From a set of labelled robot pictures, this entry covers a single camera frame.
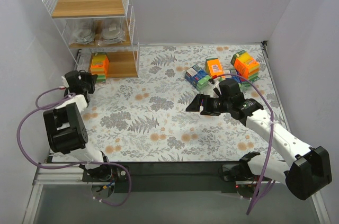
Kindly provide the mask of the orange green sponge pack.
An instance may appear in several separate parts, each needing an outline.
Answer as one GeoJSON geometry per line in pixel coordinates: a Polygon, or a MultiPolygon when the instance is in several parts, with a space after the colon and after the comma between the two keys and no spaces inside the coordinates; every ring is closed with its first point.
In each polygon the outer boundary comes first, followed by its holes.
{"type": "Polygon", "coordinates": [[[108,75],[109,60],[104,52],[97,52],[92,55],[90,73],[97,75],[97,82],[105,82],[108,75]]]}

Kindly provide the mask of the silver mesh scrubber pack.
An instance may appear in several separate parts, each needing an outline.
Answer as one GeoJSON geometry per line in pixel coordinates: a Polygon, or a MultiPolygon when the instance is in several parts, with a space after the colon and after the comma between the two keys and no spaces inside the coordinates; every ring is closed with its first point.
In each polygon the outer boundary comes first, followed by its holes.
{"type": "Polygon", "coordinates": [[[73,22],[70,44],[89,44],[95,39],[95,22],[93,19],[80,19],[73,22]]]}

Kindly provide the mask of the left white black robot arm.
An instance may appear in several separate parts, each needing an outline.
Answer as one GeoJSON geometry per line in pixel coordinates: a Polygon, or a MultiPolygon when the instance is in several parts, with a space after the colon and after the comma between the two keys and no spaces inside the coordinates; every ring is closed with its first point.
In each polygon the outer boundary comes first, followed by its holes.
{"type": "Polygon", "coordinates": [[[97,75],[73,70],[63,76],[66,96],[74,94],[55,108],[44,111],[48,143],[54,153],[70,155],[81,162],[79,167],[100,181],[112,178],[106,155],[90,143],[81,113],[88,107],[88,95],[95,91],[97,75]]]}

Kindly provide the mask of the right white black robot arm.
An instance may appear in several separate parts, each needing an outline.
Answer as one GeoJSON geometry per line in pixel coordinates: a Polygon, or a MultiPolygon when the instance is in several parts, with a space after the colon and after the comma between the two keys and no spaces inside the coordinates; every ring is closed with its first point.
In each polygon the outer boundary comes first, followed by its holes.
{"type": "Polygon", "coordinates": [[[297,198],[305,200],[332,182],[328,151],[312,147],[299,140],[278,123],[253,98],[245,98],[238,83],[223,80],[214,89],[216,97],[197,94],[185,109],[202,115],[219,116],[229,113],[248,129],[256,132],[275,149],[283,160],[266,160],[251,152],[241,160],[243,169],[253,175],[263,175],[287,186],[297,198]]]}

